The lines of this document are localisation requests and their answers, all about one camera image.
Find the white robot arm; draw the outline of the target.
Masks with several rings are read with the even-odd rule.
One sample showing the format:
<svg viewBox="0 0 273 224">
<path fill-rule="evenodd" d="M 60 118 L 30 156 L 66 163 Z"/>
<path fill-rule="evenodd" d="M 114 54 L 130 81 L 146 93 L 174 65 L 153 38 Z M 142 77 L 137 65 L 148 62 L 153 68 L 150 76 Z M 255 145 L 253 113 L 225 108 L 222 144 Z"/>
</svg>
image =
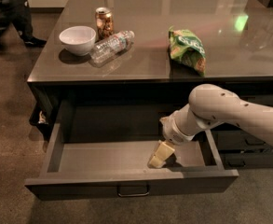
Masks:
<svg viewBox="0 0 273 224">
<path fill-rule="evenodd" d="M 188 104 L 160 120 L 164 139 L 151 155 L 148 166 L 160 168 L 180 145 L 196 134 L 223 123 L 236 126 L 273 146 L 273 107 L 240 99 L 234 92 L 212 84 L 196 86 Z"/>
</svg>

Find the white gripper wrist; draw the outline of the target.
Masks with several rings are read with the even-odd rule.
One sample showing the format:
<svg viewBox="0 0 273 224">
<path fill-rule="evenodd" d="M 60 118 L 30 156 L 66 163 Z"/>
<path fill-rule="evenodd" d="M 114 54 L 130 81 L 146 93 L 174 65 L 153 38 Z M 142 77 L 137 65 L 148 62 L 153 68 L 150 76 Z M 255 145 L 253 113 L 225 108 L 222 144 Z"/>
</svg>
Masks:
<svg viewBox="0 0 273 224">
<path fill-rule="evenodd" d="M 185 145 L 194 138 L 193 135 L 186 135 L 180 131 L 175 122 L 175 116 L 176 113 L 173 112 L 159 120 L 162 124 L 162 134 L 167 141 L 158 141 L 157 148 L 148 162 L 150 168 L 161 168 L 165 164 L 165 160 L 174 153 L 174 145 Z"/>
</svg>

